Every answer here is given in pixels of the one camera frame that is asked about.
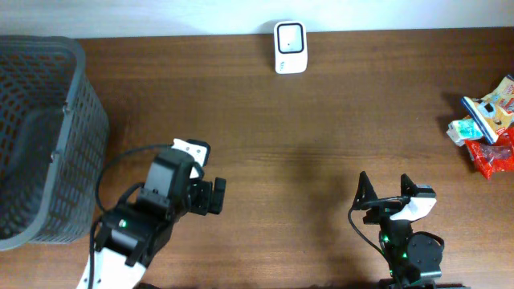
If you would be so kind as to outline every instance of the wooden table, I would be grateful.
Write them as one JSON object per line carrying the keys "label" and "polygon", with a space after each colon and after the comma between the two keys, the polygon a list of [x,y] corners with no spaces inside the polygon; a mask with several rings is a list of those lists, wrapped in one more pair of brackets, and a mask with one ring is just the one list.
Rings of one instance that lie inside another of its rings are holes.
{"label": "wooden table", "polygon": [[[163,288],[375,283],[389,270],[346,219],[365,170],[379,197],[400,175],[438,203],[414,224],[446,240],[444,283],[514,283],[514,173],[486,181],[445,131],[514,64],[513,29],[308,34],[308,69],[277,75],[271,35],[80,40],[110,119],[108,158],[174,137],[212,146],[206,178],[228,180],[221,215],[187,215],[144,281]],[[152,154],[101,186],[111,206]],[[376,226],[357,225],[374,241]],[[0,288],[73,288],[86,238],[0,253]]]}

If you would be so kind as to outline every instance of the red snack bag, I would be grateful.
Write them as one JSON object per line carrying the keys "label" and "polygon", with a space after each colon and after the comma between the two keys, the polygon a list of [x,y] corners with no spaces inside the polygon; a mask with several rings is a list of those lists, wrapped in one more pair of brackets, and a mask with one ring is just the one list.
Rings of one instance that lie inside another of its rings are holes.
{"label": "red snack bag", "polygon": [[465,140],[475,167],[488,180],[496,172],[514,171],[514,128],[507,129],[494,145]]}

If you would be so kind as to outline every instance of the plastic wrapper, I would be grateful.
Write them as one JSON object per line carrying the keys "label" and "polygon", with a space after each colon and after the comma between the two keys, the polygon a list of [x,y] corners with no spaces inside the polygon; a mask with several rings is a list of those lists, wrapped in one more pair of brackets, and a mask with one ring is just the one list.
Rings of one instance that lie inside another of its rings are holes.
{"label": "plastic wrapper", "polygon": [[496,172],[514,171],[514,128],[498,137],[495,145],[465,140],[475,167],[488,180]]}
{"label": "plastic wrapper", "polygon": [[450,122],[447,135],[458,146],[463,146],[465,140],[478,140],[483,137],[479,126],[470,116]]}
{"label": "plastic wrapper", "polygon": [[514,121],[514,76],[505,76],[493,92],[479,100],[464,96],[461,102],[487,142],[495,144]]}

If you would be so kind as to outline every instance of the laundry basket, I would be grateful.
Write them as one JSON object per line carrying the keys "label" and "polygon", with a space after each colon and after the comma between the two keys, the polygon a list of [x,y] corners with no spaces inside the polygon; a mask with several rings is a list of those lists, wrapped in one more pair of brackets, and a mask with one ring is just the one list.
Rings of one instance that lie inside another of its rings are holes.
{"label": "laundry basket", "polygon": [[89,230],[108,118],[63,37],[0,36],[0,250]]}

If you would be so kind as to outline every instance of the white wall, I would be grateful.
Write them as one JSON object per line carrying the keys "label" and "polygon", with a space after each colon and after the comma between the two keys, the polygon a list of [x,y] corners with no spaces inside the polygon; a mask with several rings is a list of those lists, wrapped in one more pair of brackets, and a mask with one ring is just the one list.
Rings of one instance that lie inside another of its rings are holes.
{"label": "white wall", "polygon": [[0,35],[72,38],[514,26],[514,0],[0,0]]}

